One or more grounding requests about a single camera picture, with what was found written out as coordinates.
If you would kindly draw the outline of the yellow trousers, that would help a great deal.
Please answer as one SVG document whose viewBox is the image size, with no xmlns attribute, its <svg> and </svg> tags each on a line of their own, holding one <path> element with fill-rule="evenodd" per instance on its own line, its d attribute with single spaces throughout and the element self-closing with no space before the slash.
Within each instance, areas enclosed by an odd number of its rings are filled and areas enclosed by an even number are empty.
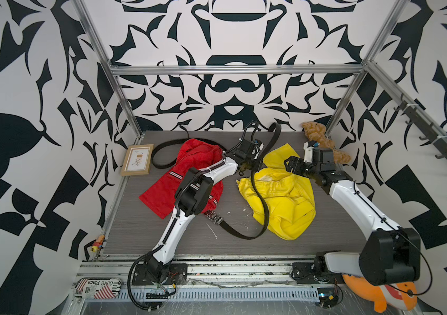
<svg viewBox="0 0 447 315">
<path fill-rule="evenodd" d="M 290 144 L 271 151 L 264 158 L 265 168 L 251 178 L 237 181 L 239 193 L 253 211 L 253 218 L 265 222 L 265 212 L 260 196 L 269 209 L 268 230 L 283 240 L 292 241 L 301 236 L 316 216 L 314 192 L 311 182 L 286 172 L 283 162 L 298 157 Z"/>
</svg>

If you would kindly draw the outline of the red trousers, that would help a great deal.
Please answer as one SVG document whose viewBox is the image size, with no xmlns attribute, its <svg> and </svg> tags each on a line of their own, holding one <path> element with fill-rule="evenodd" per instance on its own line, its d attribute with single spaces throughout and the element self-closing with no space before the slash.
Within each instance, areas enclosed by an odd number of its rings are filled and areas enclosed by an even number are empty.
<svg viewBox="0 0 447 315">
<path fill-rule="evenodd" d="M 148 190 L 139 196 L 152 212 L 161 219 L 171 215 L 175 193 L 187 171 L 194 167 L 202 169 L 216 164 L 223 158 L 223 149 L 199 139 L 182 140 L 175 163 Z"/>
</svg>

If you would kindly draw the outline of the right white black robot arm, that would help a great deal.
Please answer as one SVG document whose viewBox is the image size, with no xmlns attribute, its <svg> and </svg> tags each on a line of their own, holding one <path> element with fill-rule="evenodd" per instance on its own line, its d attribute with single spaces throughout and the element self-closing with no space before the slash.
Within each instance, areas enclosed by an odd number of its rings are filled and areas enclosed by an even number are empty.
<svg viewBox="0 0 447 315">
<path fill-rule="evenodd" d="M 321 268 L 365 278 L 374 286 L 414 282 L 420 278 L 420 236 L 387 217 L 340 170 L 330 150 L 311 146 L 304 157 L 284 161 L 289 173 L 313 180 L 347 212 L 365 236 L 360 253 L 332 251 L 319 258 Z"/>
</svg>

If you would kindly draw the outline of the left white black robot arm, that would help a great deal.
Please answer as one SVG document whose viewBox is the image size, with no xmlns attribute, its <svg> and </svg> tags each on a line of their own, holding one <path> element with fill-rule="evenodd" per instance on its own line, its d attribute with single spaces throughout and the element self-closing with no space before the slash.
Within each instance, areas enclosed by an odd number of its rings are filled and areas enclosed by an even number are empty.
<svg viewBox="0 0 447 315">
<path fill-rule="evenodd" d="M 238 171 L 256 172 L 270 150 L 259 140 L 244 137 L 230 150 L 209 139 L 176 139 L 159 144 L 152 154 L 175 144 L 181 146 L 177 158 L 168 164 L 153 164 L 167 172 L 139 197 L 160 218 L 170 219 L 157 245 L 143 258 L 147 272 L 158 281 L 168 276 L 190 222 L 215 210 L 223 194 L 221 182 Z"/>
</svg>

